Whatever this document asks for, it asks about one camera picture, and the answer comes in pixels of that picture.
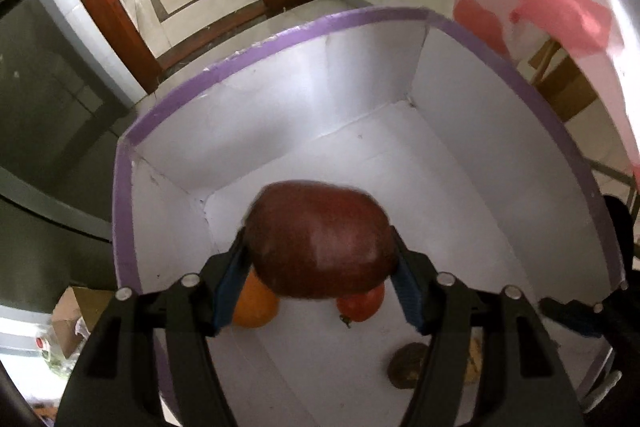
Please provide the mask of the white box purple rim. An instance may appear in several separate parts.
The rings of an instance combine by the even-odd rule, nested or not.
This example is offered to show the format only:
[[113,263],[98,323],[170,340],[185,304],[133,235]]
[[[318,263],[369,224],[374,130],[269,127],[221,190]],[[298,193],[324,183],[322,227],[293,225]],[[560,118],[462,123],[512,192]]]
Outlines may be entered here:
[[[452,20],[367,8],[320,18],[234,54],[136,121],[116,150],[119,289],[164,291],[244,239],[271,183],[371,195],[410,251],[466,286],[520,288],[572,383],[581,426],[611,424],[585,397],[611,345],[545,317],[539,301],[600,303],[623,283],[591,168],[564,124],[502,57]],[[405,426],[414,389],[387,364],[430,344],[390,274],[382,307],[344,324],[336,299],[280,298],[259,329],[232,320],[207,341],[233,426]],[[165,333],[154,333],[160,405],[178,418]]]

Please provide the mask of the dark refrigerator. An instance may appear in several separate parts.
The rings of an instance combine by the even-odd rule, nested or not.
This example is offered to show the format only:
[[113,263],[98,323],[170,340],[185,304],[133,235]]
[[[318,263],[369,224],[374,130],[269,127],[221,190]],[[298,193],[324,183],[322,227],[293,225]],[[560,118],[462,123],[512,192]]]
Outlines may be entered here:
[[1,0],[1,302],[49,313],[115,287],[117,141],[134,120],[67,38],[53,0]]

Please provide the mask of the large orange mandarin with stem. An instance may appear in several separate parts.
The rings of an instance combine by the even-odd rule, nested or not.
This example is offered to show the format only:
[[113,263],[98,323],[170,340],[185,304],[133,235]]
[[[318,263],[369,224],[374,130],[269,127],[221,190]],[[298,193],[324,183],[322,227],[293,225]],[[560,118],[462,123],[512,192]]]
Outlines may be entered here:
[[232,315],[232,324],[259,329],[279,312],[280,298],[250,269]]

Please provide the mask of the red tomato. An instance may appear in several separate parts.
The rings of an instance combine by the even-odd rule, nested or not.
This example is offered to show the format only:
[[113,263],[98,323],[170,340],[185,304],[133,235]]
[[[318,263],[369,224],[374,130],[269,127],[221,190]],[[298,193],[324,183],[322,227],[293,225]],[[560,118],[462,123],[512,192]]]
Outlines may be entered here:
[[341,321],[350,326],[369,320],[382,307],[385,284],[382,283],[363,294],[348,295],[336,299]]

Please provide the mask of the dark purple mangosteen front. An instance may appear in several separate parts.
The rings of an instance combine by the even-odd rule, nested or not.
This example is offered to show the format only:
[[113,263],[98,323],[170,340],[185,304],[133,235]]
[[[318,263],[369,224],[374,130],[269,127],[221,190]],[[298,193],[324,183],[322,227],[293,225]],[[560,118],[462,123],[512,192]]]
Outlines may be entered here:
[[427,350],[428,346],[425,343],[408,343],[395,352],[387,364],[386,374],[396,389],[416,387]]

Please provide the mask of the large dark red pomegranate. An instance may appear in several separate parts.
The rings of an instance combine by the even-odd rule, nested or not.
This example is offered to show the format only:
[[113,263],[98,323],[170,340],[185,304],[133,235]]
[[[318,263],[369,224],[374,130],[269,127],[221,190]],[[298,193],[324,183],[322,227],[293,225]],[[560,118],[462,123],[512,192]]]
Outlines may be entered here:
[[277,295],[326,299],[384,282],[397,257],[384,209],[356,188],[306,180],[266,185],[244,218],[243,243]]

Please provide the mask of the cardboard box on floor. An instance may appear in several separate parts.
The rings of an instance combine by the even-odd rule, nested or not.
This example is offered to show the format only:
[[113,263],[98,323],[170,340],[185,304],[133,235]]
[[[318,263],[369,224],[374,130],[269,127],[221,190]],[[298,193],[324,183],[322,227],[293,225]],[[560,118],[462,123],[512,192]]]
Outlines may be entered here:
[[52,312],[53,335],[69,359],[93,331],[114,297],[114,291],[68,286]]

